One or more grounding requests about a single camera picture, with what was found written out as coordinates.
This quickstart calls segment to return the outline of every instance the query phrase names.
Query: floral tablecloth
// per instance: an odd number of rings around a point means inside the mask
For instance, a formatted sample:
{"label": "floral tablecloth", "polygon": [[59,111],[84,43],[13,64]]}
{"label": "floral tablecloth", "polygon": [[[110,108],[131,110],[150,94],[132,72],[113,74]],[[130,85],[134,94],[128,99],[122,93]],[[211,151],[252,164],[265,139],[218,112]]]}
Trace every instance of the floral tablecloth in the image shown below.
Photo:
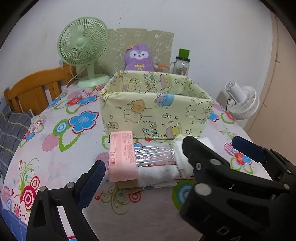
{"label": "floral tablecloth", "polygon": [[[54,189],[75,182],[98,159],[104,161],[108,170],[108,136],[103,128],[98,97],[103,87],[81,89],[71,85],[31,124],[21,141],[4,181],[0,207],[19,241],[25,240],[26,225],[39,187]],[[232,148],[235,135],[249,139],[234,119],[215,103],[201,137],[210,139],[215,151],[230,162],[231,168],[269,179],[260,164]],[[134,140],[135,146],[169,143],[170,140]],[[149,186],[127,194],[109,182],[106,173],[83,213],[98,238],[104,241],[198,240],[201,234],[178,215],[194,179],[177,182],[172,188]],[[69,239],[75,240],[63,209],[59,211]]]}

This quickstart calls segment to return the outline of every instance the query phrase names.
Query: white electric fan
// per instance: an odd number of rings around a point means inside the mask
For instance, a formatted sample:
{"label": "white electric fan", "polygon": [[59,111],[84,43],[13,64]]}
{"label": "white electric fan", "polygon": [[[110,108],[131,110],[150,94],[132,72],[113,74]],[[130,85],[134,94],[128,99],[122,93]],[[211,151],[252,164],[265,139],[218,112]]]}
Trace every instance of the white electric fan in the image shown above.
{"label": "white electric fan", "polygon": [[87,77],[78,86],[93,87],[109,81],[109,76],[94,73],[94,63],[108,44],[108,29],[99,19],[83,17],[69,23],[62,31],[57,44],[59,55],[69,65],[87,65]]}
{"label": "white electric fan", "polygon": [[230,81],[225,86],[230,96],[227,111],[236,120],[245,120],[251,117],[259,107],[259,96],[251,86],[240,87],[237,82]]}

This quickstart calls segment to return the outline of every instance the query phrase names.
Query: beige door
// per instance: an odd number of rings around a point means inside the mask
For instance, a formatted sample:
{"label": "beige door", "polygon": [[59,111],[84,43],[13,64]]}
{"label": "beige door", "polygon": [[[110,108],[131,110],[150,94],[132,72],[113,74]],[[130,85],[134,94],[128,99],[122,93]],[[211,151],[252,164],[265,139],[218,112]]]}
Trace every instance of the beige door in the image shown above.
{"label": "beige door", "polygon": [[279,20],[277,31],[278,49],[271,84],[247,133],[254,143],[276,150],[296,165],[296,44]]}

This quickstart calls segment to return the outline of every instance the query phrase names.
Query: fan stand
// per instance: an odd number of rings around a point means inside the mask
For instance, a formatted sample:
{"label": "fan stand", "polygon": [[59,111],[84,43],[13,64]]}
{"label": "fan stand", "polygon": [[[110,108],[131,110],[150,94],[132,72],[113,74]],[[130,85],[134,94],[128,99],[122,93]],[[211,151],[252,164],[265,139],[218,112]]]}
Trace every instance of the fan stand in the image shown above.
{"label": "fan stand", "polygon": [[94,73],[94,61],[87,66],[87,77],[78,81],[77,86],[80,88],[94,87],[107,83],[110,77],[106,74]]}

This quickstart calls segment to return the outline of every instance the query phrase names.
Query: clear plastic packaging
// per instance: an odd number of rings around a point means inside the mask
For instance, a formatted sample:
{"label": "clear plastic packaging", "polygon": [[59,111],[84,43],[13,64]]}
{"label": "clear plastic packaging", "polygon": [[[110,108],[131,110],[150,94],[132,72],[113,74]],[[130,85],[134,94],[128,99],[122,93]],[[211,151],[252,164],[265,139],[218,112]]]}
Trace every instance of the clear plastic packaging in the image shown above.
{"label": "clear plastic packaging", "polygon": [[175,162],[175,151],[171,145],[135,147],[137,167],[172,165]]}

